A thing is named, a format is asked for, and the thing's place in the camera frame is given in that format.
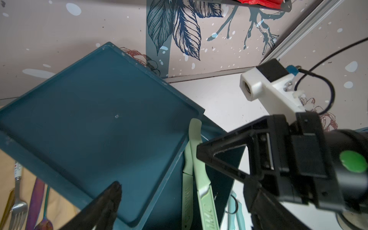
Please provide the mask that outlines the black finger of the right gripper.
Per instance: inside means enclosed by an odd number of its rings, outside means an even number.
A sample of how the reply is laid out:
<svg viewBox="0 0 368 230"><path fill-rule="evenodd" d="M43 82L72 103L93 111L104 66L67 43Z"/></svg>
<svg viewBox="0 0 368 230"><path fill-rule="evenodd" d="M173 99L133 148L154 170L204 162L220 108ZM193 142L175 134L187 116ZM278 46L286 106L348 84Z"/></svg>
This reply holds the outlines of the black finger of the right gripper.
<svg viewBox="0 0 368 230"><path fill-rule="evenodd" d="M288 123L284 115L261 117L218 138L198 145L197 158L224 175L245 183L247 179L263 180L282 168L281 151ZM250 173L231 163L230 157L240 150L248 150Z"/></svg>

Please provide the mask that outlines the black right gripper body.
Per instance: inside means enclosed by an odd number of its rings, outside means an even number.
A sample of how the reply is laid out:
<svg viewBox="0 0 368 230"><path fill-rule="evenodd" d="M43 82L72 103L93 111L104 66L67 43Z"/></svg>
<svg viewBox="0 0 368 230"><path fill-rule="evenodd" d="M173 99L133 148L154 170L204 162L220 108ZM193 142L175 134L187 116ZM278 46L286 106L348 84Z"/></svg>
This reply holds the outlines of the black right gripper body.
<svg viewBox="0 0 368 230"><path fill-rule="evenodd" d="M332 156L318 114L264 116L250 123L250 174L279 201L312 203L341 211L345 207Z"/></svg>

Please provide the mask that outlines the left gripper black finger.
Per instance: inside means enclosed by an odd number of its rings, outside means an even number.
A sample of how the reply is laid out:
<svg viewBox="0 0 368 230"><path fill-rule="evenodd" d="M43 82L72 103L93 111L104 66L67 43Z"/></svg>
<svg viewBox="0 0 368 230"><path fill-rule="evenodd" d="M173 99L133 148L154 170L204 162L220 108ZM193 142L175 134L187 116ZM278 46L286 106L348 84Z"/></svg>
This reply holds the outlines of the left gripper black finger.
<svg viewBox="0 0 368 230"><path fill-rule="evenodd" d="M117 218L122 186L113 182L96 199L65 224L63 230L111 230Z"/></svg>

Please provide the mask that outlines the green fruit knife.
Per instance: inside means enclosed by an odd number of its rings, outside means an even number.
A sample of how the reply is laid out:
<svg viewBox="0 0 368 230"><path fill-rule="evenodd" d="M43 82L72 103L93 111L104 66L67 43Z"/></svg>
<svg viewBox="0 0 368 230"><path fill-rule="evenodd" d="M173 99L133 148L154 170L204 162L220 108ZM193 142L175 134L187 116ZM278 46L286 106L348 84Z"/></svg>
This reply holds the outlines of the green fruit knife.
<svg viewBox="0 0 368 230"><path fill-rule="evenodd" d="M189 230L193 221L193 158L190 143L184 151L185 164L182 174L182 230Z"/></svg>
<svg viewBox="0 0 368 230"><path fill-rule="evenodd" d="M199 119L191 119L189 124L189 146L195 174L202 229L219 230L211 181L207 175L205 163L200 161L196 156L199 153L197 147L202 143L201 127L202 122Z"/></svg>

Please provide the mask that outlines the teal drawer cabinet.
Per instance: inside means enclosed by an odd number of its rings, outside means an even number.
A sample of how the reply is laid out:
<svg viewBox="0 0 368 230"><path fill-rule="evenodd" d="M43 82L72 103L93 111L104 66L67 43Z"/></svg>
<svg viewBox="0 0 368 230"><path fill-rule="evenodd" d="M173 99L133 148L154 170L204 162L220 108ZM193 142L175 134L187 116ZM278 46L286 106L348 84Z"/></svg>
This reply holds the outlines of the teal drawer cabinet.
<svg viewBox="0 0 368 230"><path fill-rule="evenodd" d="M141 230L204 109L113 43L1 109L1 149L80 209L122 186L116 230Z"/></svg>

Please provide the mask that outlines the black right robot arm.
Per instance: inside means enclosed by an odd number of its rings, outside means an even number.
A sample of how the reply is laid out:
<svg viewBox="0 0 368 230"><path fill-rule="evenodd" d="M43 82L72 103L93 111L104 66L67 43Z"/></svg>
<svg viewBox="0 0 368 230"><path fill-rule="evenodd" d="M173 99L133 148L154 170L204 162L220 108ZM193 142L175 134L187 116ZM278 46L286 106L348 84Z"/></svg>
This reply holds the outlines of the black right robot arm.
<svg viewBox="0 0 368 230"><path fill-rule="evenodd" d="M324 131L314 112L264 116L198 145L206 165L244 183L244 197L260 187L278 201L331 211L368 211L368 134Z"/></svg>

